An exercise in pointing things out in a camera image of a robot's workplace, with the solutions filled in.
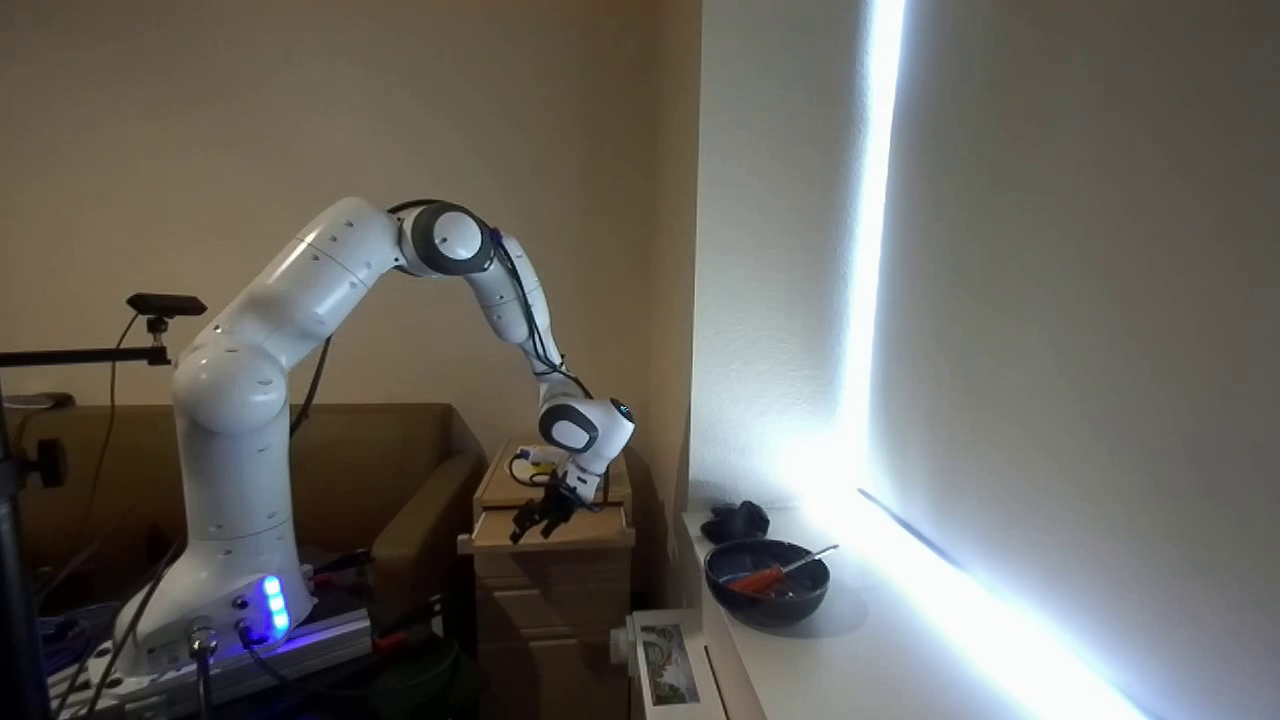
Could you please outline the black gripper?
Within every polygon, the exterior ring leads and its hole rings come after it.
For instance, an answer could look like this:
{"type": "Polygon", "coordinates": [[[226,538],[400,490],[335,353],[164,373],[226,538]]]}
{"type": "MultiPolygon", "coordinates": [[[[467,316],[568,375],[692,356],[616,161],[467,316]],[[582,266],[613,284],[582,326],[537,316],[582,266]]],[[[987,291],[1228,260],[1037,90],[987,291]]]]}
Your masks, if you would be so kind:
{"type": "Polygon", "coordinates": [[[511,518],[507,541],[519,543],[528,530],[537,526],[549,541],[559,526],[568,526],[583,500],[568,483],[549,483],[543,497],[533,505],[533,518],[511,518]]]}

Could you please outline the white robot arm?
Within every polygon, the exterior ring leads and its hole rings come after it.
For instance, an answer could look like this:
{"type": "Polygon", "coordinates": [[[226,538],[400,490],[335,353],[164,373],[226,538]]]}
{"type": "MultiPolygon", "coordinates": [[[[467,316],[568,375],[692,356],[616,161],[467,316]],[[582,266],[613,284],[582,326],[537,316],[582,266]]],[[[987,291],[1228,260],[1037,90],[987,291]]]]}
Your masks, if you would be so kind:
{"type": "Polygon", "coordinates": [[[543,284],[515,236],[453,202],[361,196],[317,213],[274,266],[228,301],[173,373],[183,547],[151,593],[116,615],[120,664],[135,675],[188,659],[188,637],[239,631],[280,644],[312,615],[294,522],[294,373],[375,291],[383,278],[466,281],[490,328],[541,391],[537,431],[559,454],[515,533],[552,538],[587,510],[633,445],[637,419],[596,395],[559,356],[543,284]]]}

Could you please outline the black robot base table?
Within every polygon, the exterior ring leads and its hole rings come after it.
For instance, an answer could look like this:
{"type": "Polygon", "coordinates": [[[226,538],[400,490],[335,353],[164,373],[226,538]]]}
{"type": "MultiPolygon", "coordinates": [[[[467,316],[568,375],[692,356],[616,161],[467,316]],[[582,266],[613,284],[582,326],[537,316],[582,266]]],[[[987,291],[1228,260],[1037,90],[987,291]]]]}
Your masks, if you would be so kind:
{"type": "Polygon", "coordinates": [[[32,615],[4,641],[10,720],[214,720],[216,712],[410,712],[453,686],[461,648],[433,600],[383,615],[351,598],[287,608],[280,582],[244,582],[214,608],[145,631],[159,588],[32,615]]]}

